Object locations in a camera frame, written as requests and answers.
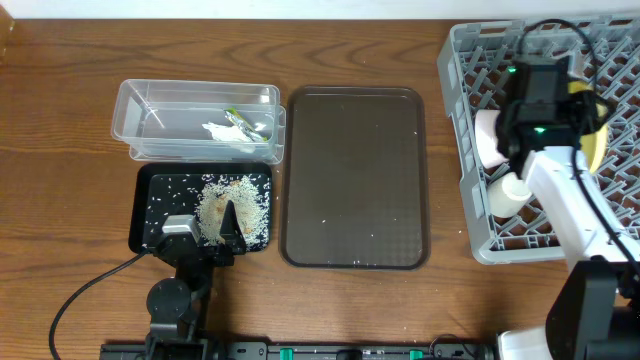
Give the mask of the white tissue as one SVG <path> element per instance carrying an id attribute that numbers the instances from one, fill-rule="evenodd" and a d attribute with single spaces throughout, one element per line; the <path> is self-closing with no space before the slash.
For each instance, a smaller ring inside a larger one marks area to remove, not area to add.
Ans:
<path id="1" fill-rule="evenodd" d="M 208 122 L 202 124 L 213 141 L 226 144 L 243 153 L 254 153 L 257 145 L 236 126 L 224 126 Z"/>

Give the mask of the green snack wrapper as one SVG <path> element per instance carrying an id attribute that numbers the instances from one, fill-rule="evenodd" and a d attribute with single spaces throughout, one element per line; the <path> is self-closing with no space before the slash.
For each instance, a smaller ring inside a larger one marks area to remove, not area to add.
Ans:
<path id="1" fill-rule="evenodd" d="M 231 123 L 231 126 L 236 126 L 245 135 L 247 135 L 254 143 L 265 143 L 270 140 L 259 133 L 255 127 L 247 121 L 235 108 L 229 108 L 223 110 L 225 118 Z"/>

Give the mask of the white plastic cup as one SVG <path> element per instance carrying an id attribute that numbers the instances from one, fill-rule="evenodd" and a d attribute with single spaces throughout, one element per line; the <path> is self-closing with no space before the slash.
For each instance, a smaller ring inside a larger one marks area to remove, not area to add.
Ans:
<path id="1" fill-rule="evenodd" d="M 527 184 L 515 172 L 509 172 L 488 187 L 489 209 L 493 216 L 515 216 L 532 197 Z"/>

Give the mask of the white bowl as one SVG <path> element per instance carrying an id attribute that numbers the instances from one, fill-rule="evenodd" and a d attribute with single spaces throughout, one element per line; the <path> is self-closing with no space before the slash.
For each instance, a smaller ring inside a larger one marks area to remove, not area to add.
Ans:
<path id="1" fill-rule="evenodd" d="M 497 148 L 496 122 L 499 110 L 479 110 L 475 116 L 474 133 L 479 159 L 484 168 L 494 168 L 508 159 Z"/>

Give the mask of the yellow plate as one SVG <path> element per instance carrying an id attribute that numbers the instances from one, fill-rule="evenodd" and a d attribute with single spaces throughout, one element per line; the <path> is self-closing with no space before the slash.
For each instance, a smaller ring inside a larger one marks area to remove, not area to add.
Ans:
<path id="1" fill-rule="evenodd" d="M 568 85 L 569 93 L 592 90 L 593 87 L 581 80 L 571 80 Z M 608 125 L 604 124 L 597 132 L 583 135 L 580 139 L 582 152 L 585 154 L 589 172 L 595 174 L 605 157 L 608 146 Z"/>

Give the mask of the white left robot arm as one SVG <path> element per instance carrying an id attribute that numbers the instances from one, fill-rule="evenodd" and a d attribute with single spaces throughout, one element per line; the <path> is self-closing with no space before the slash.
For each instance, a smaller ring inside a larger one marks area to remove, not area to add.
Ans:
<path id="1" fill-rule="evenodd" d="M 109 345 L 104 348 L 105 355 L 113 359 L 225 359 L 225 346 L 208 335 L 204 326 L 213 270 L 232 266 L 237 255 L 247 252 L 231 200 L 224 208 L 220 235 L 221 244 L 201 245 L 192 216 L 168 217 L 157 239 L 143 244 L 133 258 L 81 286 L 64 302 L 49 329 L 51 356 L 56 360 L 61 358 L 55 342 L 56 330 L 73 301 L 93 285 L 152 255 L 174 267 L 175 275 L 157 282 L 147 295 L 150 331 L 142 345 Z"/>

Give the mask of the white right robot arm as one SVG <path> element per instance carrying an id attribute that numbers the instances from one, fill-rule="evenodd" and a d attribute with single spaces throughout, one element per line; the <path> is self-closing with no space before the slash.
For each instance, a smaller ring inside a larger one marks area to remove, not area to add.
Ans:
<path id="1" fill-rule="evenodd" d="M 570 92 L 565 59 L 515 48 L 495 125 L 497 150 L 542 206 L 569 276 L 543 325 L 497 338 L 502 359 L 636 359 L 639 244 L 591 177 L 580 139 L 615 108 L 595 87 Z"/>

